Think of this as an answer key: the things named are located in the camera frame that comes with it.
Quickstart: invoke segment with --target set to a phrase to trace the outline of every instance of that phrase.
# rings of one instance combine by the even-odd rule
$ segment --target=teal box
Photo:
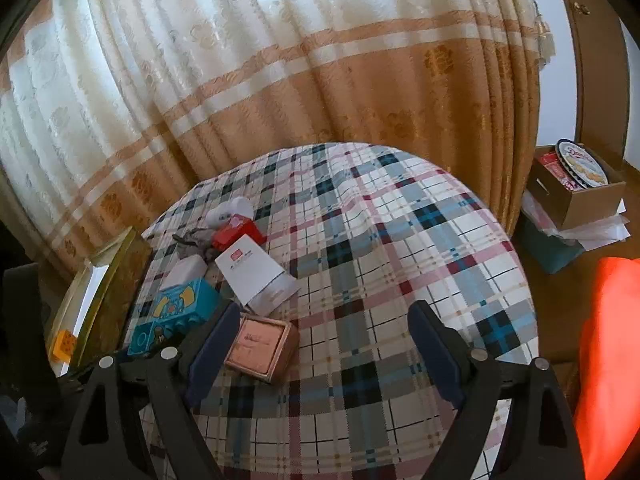
[[[538,231],[524,215],[520,216],[515,236],[547,274],[555,274],[584,252],[578,242],[567,245],[560,238]]]
[[[144,354],[176,332],[186,334],[209,319],[219,303],[220,295],[203,278],[161,290],[149,320],[134,329],[127,354]]]

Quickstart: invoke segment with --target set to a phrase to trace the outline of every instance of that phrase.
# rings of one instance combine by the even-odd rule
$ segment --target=cardboard box
[[[626,186],[620,174],[596,153],[585,148],[602,166],[609,185],[571,192],[538,160],[540,155],[555,148],[553,145],[536,148],[527,189],[540,202],[558,230],[573,229],[615,215]]]

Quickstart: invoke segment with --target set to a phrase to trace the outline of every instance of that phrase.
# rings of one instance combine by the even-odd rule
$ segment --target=floral curtain pattern
[[[42,0],[0,64],[0,159],[71,270],[270,150],[397,146],[510,230],[538,123],[531,0]]]

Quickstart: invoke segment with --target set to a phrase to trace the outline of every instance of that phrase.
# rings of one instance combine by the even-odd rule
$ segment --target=red cushion
[[[591,307],[574,423],[586,479],[604,480],[640,428],[640,260],[600,260]]]

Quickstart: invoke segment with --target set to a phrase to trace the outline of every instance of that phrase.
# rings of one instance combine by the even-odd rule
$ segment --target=red package
[[[267,237],[258,230],[253,220],[246,216],[233,215],[212,236],[211,245],[219,251],[224,251],[242,235],[249,235],[258,245],[262,245],[267,241]]]
[[[584,189],[580,184],[572,179],[571,175],[569,175],[562,167],[562,164],[558,160],[558,154],[556,152],[548,152],[544,155],[540,155],[538,157],[538,160],[569,191],[580,191],[581,189]]]

